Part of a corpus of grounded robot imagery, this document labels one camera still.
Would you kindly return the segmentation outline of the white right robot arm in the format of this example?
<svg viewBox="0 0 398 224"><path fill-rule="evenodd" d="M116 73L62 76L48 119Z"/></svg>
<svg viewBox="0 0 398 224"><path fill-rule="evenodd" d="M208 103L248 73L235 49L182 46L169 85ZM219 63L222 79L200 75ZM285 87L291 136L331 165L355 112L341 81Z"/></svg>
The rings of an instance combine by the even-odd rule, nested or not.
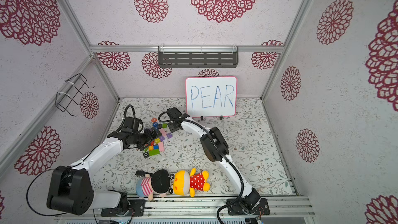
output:
<svg viewBox="0 0 398 224"><path fill-rule="evenodd" d="M235 187L238 194L236 205L239 204L247 211L252 211L259 205L260 194L237 168L230 155L229 146L217 127L205 127L175 107L161 113L159 121L168 123L173 132L183 130L200 140L206 157L224 170L225 175Z"/></svg>

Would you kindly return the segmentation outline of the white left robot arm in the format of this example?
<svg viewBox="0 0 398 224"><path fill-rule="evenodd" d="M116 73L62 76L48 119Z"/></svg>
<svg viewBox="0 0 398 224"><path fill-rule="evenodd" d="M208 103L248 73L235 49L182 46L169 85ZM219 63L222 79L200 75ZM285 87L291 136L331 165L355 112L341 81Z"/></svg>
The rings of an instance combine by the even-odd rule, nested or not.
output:
<svg viewBox="0 0 398 224"><path fill-rule="evenodd" d="M161 136L157 128L139 130L142 121L124 118L119 128L95 147L89 154L70 166L59 166L51 175L47 207L52 210L82 215L88 210L105 209L124 215L130 210L125 193L95 191L92 177L110 159L129 148L145 150Z"/></svg>

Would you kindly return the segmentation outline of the whiteboard with PEAR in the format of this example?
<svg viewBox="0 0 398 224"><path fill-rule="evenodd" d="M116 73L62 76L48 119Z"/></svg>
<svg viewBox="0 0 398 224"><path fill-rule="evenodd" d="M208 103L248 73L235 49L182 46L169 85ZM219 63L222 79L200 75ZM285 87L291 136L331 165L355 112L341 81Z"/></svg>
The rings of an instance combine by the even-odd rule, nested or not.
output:
<svg viewBox="0 0 398 224"><path fill-rule="evenodd" d="M237 78L186 79L186 110L191 117L230 117L236 114Z"/></svg>

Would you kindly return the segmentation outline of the green long block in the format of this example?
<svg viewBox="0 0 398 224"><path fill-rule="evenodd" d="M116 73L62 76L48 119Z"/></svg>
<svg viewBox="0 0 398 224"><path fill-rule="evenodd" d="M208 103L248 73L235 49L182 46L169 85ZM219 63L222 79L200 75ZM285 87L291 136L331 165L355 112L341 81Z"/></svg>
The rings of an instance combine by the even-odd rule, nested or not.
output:
<svg viewBox="0 0 398 224"><path fill-rule="evenodd" d="M153 150L149 150L148 153L150 156L155 156L155 155L159 155L160 151L158 149L153 149Z"/></svg>

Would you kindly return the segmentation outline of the pink long block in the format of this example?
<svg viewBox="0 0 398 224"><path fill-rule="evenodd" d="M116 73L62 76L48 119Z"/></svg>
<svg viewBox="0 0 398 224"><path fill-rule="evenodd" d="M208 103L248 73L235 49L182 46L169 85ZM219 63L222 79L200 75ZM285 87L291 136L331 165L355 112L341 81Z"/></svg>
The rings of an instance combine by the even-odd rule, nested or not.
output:
<svg viewBox="0 0 398 224"><path fill-rule="evenodd" d="M158 147L159 147L159 151L160 151L160 152L164 152L164 151L165 151L165 149L164 149L164 143L163 143L163 142L160 142L160 143L158 144Z"/></svg>

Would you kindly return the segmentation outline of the striped plush doll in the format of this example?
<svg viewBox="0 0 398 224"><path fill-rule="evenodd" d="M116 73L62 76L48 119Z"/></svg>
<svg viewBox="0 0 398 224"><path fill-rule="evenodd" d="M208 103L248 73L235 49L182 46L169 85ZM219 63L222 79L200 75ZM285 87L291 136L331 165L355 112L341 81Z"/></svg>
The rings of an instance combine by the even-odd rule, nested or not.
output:
<svg viewBox="0 0 398 224"><path fill-rule="evenodd" d="M148 198L152 201L155 195L161 198L167 194L172 194L172 180L174 176L167 170L158 170L154 173L148 173L143 170L136 171L138 177L136 182L136 194L140 198Z"/></svg>

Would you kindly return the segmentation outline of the yellow plush doll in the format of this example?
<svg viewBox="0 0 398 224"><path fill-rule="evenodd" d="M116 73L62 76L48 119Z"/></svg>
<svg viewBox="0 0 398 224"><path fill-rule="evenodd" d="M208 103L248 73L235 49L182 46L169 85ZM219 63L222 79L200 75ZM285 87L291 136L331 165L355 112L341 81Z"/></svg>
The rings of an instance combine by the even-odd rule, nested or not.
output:
<svg viewBox="0 0 398 224"><path fill-rule="evenodd" d="M190 197L195 197L197 190L210 191L208 178L208 171L203 171L199 174L197 174L195 168L193 168L190 173L187 171L179 171L174 175L172 186L173 193L179 196L190 195Z"/></svg>

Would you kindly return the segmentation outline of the grey wall shelf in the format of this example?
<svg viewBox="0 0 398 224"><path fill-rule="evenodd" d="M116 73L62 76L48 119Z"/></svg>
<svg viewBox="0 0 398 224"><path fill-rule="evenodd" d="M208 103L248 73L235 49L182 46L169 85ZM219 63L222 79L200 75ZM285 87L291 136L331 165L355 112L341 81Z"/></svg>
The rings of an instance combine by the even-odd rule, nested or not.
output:
<svg viewBox="0 0 398 224"><path fill-rule="evenodd" d="M236 68L239 48L223 49L167 49L158 47L158 65L161 68Z"/></svg>

